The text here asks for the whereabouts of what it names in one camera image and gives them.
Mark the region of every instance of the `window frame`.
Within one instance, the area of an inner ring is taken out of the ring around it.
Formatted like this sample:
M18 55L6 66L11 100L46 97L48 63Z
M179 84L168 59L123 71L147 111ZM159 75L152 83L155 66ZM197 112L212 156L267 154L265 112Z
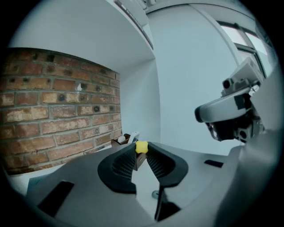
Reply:
M258 67L260 68L261 73L263 74L264 78L267 78L266 73L264 71L264 67L263 67L262 62L261 62L261 59L260 59L253 43L250 41L249 37L246 35L246 32L257 37L257 38L259 38L257 36L257 34L253 31L249 30L249 29L241 27L237 23L228 23L228 22L224 22L224 21L217 21L217 22L220 24L220 26L231 27L231 28L236 29L239 32L239 34L241 35L241 37L243 38L243 40L245 41L247 46L239 44L239 43L234 43L236 48L240 51L245 51L245 52L253 54L254 57L256 58L256 62L258 64Z

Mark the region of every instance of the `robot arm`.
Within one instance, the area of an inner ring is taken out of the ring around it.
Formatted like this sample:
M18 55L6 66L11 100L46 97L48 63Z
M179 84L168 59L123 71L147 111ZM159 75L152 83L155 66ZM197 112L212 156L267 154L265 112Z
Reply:
M263 131L261 119L251 103L251 91L261 86L262 73L247 58L223 82L222 97L195 109L198 122L204 122L218 141L238 139L246 142Z

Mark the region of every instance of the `yellow ball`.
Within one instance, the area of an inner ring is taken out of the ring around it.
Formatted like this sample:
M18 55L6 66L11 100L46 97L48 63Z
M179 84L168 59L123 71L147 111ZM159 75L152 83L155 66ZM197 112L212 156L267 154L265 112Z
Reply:
M147 153L148 152L148 142L147 141L137 141L136 143L136 153Z

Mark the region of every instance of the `window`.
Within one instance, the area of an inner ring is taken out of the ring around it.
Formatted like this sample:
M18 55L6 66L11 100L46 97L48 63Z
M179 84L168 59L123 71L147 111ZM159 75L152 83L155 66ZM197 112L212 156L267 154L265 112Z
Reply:
M243 61L246 60L247 57L251 58L264 77L271 73L272 67L268 63L266 48L254 32L240 27L237 23L218 23L236 45Z
M232 28L232 27L227 27L227 26L221 26L221 27L224 29L224 31L227 33L227 35L230 37L230 39L234 43L238 43L238 44L247 46L244 39L238 33L237 29Z
M246 32L249 40L254 45L260 60L262 62L263 68L267 76L269 76L273 70L273 66L276 63L273 59L273 49L267 44L263 43L259 38Z

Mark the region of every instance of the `brick wall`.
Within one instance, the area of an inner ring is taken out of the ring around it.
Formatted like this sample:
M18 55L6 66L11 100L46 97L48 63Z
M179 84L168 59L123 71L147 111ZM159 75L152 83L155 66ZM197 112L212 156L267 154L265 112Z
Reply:
M0 91L0 147L9 174L66 163L122 133L119 74L84 59L10 49Z

